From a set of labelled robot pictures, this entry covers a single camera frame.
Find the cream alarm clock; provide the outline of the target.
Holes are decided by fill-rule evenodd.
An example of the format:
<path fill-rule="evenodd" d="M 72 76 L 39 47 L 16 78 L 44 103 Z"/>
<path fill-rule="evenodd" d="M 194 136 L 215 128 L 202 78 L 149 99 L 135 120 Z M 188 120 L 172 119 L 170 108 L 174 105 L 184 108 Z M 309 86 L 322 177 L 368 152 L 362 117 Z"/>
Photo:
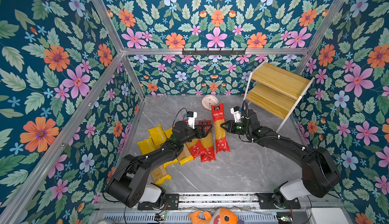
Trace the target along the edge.
<path fill-rule="evenodd" d="M 212 106 L 218 105 L 219 100 L 216 96 L 209 94 L 202 98 L 201 103 L 205 109 L 212 110 Z"/>

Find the wooden two-tier shelf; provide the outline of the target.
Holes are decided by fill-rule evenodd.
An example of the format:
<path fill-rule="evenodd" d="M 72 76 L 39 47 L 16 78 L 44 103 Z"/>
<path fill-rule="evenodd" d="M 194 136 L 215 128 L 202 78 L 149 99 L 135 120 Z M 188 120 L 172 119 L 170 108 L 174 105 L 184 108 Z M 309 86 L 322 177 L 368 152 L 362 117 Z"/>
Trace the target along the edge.
<path fill-rule="evenodd" d="M 263 62 L 250 73 L 244 100 L 282 119 L 279 132 L 313 82 Z"/>

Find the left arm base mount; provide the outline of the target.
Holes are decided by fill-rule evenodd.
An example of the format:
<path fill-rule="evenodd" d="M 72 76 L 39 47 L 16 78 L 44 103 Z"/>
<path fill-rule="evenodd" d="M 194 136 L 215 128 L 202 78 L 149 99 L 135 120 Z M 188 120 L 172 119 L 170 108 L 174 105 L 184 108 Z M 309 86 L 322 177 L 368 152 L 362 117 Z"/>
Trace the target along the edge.
<path fill-rule="evenodd" d="M 155 202 L 140 202 L 138 204 L 138 210 L 178 210 L 179 206 L 179 194 L 163 194 Z"/>

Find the white box bottom right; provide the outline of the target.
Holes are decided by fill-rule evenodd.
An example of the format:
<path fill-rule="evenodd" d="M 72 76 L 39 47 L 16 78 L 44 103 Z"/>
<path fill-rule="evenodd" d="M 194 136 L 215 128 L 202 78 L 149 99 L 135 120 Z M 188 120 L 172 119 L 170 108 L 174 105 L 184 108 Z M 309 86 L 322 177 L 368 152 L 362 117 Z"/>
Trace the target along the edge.
<path fill-rule="evenodd" d="M 312 208 L 308 210 L 310 224 L 352 224 L 349 214 L 341 208 Z"/>

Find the yellow pasta bag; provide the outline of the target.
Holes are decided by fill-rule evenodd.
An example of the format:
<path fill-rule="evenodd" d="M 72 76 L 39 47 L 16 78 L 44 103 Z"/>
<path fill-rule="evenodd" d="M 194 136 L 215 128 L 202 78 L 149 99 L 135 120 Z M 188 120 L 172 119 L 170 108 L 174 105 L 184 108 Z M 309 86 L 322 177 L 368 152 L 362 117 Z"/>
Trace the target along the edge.
<path fill-rule="evenodd" d="M 152 137 L 149 137 L 143 141 L 138 142 L 137 145 L 139 146 L 141 153 L 143 155 L 149 154 L 157 149 L 153 142 Z"/>
<path fill-rule="evenodd" d="M 160 148 L 160 146 L 167 140 L 167 137 L 161 125 L 151 128 L 148 131 L 156 149 Z"/>
<path fill-rule="evenodd" d="M 164 163 L 163 166 L 164 166 L 164 168 L 167 168 L 169 165 L 172 165 L 174 163 L 180 163 L 180 165 L 182 166 L 183 164 L 185 164 L 189 161 L 192 161 L 192 160 L 194 160 L 194 157 L 190 153 L 187 145 L 184 145 L 184 148 L 183 148 L 183 151 L 181 152 L 181 154 L 173 161 Z"/>
<path fill-rule="evenodd" d="M 156 185 L 161 185 L 165 181 L 172 179 L 172 176 L 168 173 L 167 166 L 168 164 L 165 163 L 151 172 L 151 176 Z"/>

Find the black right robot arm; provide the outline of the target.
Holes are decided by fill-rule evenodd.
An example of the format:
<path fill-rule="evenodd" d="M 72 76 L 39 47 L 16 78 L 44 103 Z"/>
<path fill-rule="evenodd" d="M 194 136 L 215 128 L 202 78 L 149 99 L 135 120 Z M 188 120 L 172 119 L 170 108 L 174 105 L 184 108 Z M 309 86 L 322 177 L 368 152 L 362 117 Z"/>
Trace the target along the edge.
<path fill-rule="evenodd" d="M 279 135 L 262 126 L 253 110 L 242 112 L 240 120 L 225 122 L 221 128 L 228 133 L 244 135 L 249 142 L 272 149 L 301 167 L 302 178 L 277 187 L 275 198 L 288 201 L 306 195 L 322 198 L 341 181 L 341 174 L 325 148 L 314 149 Z"/>

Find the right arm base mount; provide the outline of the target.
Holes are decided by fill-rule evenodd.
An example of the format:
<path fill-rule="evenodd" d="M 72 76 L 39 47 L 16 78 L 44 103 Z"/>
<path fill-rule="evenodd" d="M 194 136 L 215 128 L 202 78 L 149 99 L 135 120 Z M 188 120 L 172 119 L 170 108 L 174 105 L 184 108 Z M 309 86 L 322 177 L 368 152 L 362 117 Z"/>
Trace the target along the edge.
<path fill-rule="evenodd" d="M 255 193 L 260 209 L 301 209 L 297 198 L 285 199 L 280 193 Z"/>

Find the black wall hook rail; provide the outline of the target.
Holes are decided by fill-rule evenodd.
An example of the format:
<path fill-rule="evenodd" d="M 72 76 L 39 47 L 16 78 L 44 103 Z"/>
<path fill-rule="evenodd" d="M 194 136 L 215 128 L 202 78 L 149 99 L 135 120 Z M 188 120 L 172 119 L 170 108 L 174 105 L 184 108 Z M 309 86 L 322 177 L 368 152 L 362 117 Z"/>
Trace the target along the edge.
<path fill-rule="evenodd" d="M 246 49 L 223 49 L 223 48 L 214 48 L 214 49 L 182 49 L 181 50 L 182 55 L 198 55 L 198 56 L 209 56 L 209 55 L 220 55 L 229 57 L 232 55 L 245 55 Z"/>

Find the red spaghetti bag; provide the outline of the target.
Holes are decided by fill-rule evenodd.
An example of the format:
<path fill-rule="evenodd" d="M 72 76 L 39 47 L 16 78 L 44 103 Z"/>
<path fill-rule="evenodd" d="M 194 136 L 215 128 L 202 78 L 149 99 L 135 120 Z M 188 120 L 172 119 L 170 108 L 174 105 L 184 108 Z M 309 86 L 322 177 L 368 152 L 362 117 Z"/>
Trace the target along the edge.
<path fill-rule="evenodd" d="M 215 130 L 216 153 L 230 152 L 230 147 L 227 142 L 226 130 L 221 127 L 225 123 L 224 104 L 211 106 L 212 120 Z"/>
<path fill-rule="evenodd" d="M 199 139 L 194 139 L 186 143 L 186 146 L 188 147 L 189 152 L 194 159 L 197 157 L 201 157 L 206 152 L 205 148 L 202 146 L 201 141 Z"/>
<path fill-rule="evenodd" d="M 212 124 L 210 120 L 203 120 L 200 121 L 199 124 Z M 201 161 L 202 162 L 207 162 L 207 161 L 214 161 L 216 160 L 215 157 L 215 150 L 214 150 L 214 144 L 213 144 L 213 135 L 212 135 L 212 130 L 208 131 L 209 135 L 204 138 L 200 139 L 202 146 L 205 148 L 205 154 L 201 156 Z"/>

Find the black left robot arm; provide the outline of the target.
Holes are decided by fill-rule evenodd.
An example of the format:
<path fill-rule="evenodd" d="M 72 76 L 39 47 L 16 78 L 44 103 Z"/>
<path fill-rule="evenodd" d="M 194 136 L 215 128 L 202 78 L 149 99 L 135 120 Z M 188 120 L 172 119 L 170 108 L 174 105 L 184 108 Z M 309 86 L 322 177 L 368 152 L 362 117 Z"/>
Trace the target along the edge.
<path fill-rule="evenodd" d="M 139 202 L 164 204 L 165 190 L 149 183 L 149 175 L 163 164 L 176 159 L 186 143 L 207 137 L 211 124 L 188 126 L 178 121 L 172 127 L 172 135 L 155 151 L 141 156 L 126 155 L 108 179 L 106 192 L 127 207 Z"/>

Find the orange plush fish toy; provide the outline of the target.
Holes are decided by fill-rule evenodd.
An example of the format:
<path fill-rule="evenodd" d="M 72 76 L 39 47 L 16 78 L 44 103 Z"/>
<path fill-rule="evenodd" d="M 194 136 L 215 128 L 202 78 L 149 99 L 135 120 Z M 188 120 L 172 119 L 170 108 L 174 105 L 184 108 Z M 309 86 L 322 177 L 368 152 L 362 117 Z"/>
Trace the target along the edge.
<path fill-rule="evenodd" d="M 188 215 L 192 224 L 244 224 L 245 222 L 226 208 L 219 208 L 214 214 L 200 210 Z"/>

